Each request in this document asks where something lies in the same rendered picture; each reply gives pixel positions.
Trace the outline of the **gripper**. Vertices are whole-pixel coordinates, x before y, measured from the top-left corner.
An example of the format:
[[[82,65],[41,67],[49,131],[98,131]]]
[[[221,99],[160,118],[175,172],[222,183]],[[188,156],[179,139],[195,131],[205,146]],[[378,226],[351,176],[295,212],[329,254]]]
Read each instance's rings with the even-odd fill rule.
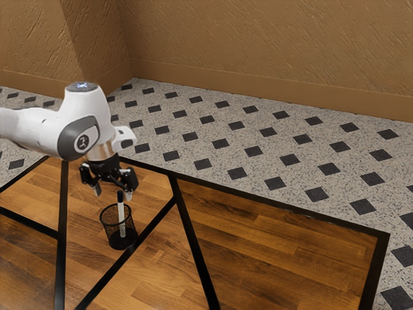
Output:
[[[82,183],[89,185],[96,196],[102,193],[99,180],[118,186],[123,191],[124,200],[127,202],[132,199],[133,192],[139,185],[132,167],[121,169],[118,153],[102,161],[86,160],[80,165],[79,172]]]

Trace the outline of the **white pen with black cap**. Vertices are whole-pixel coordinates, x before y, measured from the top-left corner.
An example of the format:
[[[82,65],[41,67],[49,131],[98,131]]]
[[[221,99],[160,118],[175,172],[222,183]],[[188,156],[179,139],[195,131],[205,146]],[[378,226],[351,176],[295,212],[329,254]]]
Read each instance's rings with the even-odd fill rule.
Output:
[[[125,207],[123,203],[123,191],[117,191],[117,209],[119,220],[119,234],[121,238],[126,237],[125,229]]]

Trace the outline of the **black mesh pen holder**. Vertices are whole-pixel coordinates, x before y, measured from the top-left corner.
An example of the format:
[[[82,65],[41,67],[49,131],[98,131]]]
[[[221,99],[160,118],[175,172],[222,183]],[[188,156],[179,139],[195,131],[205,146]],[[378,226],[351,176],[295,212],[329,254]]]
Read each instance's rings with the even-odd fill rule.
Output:
[[[118,205],[113,203],[101,211],[99,221],[106,232],[109,246],[115,250],[125,250],[138,239],[131,208],[127,204],[124,204],[123,220],[119,219]]]

